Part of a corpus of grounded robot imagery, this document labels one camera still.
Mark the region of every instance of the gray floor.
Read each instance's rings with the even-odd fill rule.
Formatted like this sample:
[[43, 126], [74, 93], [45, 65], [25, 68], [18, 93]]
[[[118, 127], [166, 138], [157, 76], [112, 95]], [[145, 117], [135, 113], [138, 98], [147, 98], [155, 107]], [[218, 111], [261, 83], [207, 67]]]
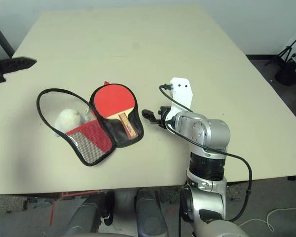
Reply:
[[[274, 79], [278, 68], [272, 64], [264, 67], [263, 60], [252, 63], [271, 84], [274, 90], [287, 104], [296, 116], [296, 85], [284, 86]], [[228, 187], [227, 218], [231, 218], [239, 211], [246, 189], [246, 183]], [[269, 211], [276, 208], [296, 207], [296, 181], [287, 178], [277, 178], [254, 181], [247, 209], [243, 216], [236, 221], [240, 224], [252, 218], [265, 219]], [[136, 190], [120, 190], [116, 192], [116, 207], [113, 225], [101, 225], [100, 232], [121, 233], [137, 236], [136, 219], [133, 198]], [[169, 236], [178, 236], [178, 204], [177, 196], [169, 192], [163, 197], [161, 209], [169, 229]], [[55, 205], [53, 224], [50, 226], [51, 204], [42, 201], [37, 206], [28, 203], [26, 211], [20, 211], [24, 206], [23, 197], [0, 196], [0, 237], [58, 237], [64, 233], [67, 223], [75, 210], [83, 202], [80, 197], [72, 200], [59, 200]], [[250, 236], [255, 237], [296, 237], [296, 210], [277, 212], [270, 217], [270, 223], [275, 228], [271, 233], [266, 224], [252, 221], [242, 228]], [[190, 237], [192, 228], [182, 223], [182, 237]]]
[[296, 116], [296, 84], [286, 86], [275, 80], [274, 76], [279, 67], [274, 63], [264, 66], [268, 60], [252, 60], [251, 62]]

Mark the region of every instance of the wooden paddle handle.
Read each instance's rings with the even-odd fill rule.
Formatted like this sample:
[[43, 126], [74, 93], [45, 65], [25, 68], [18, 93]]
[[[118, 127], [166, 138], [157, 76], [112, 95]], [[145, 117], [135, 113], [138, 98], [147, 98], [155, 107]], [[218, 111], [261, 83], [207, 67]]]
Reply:
[[130, 121], [128, 120], [126, 113], [121, 113], [118, 116], [119, 116], [119, 119], [121, 120], [123, 127], [126, 131], [127, 137], [129, 139], [133, 139], [133, 138], [137, 137], [138, 134], [137, 134], [136, 130], [133, 128]]

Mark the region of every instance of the white wall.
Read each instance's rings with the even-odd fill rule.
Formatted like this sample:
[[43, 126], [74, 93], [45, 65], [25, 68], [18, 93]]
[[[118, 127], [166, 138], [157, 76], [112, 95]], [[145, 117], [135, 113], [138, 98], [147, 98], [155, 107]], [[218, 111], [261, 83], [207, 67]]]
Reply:
[[296, 0], [0, 0], [0, 29], [17, 49], [44, 10], [195, 3], [245, 54], [276, 54], [296, 34]]

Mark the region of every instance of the tripod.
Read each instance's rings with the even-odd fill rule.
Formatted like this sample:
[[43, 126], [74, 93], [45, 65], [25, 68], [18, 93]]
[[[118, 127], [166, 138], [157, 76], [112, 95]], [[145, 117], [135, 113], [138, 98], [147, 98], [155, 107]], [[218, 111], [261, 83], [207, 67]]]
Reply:
[[296, 43], [296, 40], [294, 40], [294, 42], [293, 42], [290, 46], [286, 46], [286, 48], [285, 48], [282, 52], [280, 52], [278, 55], [276, 55], [276, 56], [273, 57], [270, 61], [268, 61], [268, 62], [265, 64], [265, 66], [268, 65], [268, 64], [270, 64], [271, 62], [276, 62], [276, 63], [278, 63], [280, 66], [282, 66], [282, 64], [280, 64], [280, 63], [277, 61], [277, 59], [278, 59], [278, 58], [282, 58], [282, 57], [285, 55], [285, 53], [288, 52], [288, 54], [286, 55], [285, 61], [284, 61], [284, 63], [286, 63], [287, 60], [288, 60], [288, 57], [289, 57], [289, 55], [290, 55], [290, 53], [291, 53], [291, 51], [292, 51], [292, 46], [293, 46], [295, 43]]

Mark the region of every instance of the black clamp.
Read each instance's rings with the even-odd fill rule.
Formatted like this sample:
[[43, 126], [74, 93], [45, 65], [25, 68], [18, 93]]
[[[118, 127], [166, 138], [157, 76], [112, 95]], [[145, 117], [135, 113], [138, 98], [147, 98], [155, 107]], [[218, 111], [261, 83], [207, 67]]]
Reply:
[[158, 114], [161, 115], [161, 119], [156, 119], [153, 112], [150, 110], [142, 110], [142, 115], [144, 118], [148, 119], [151, 124], [158, 124], [160, 127], [166, 129], [165, 121], [170, 110], [170, 106], [161, 106], [158, 111]]
[[3, 77], [3, 74], [30, 68], [35, 63], [35, 59], [26, 57], [0, 60], [0, 83], [6, 81], [6, 79]]

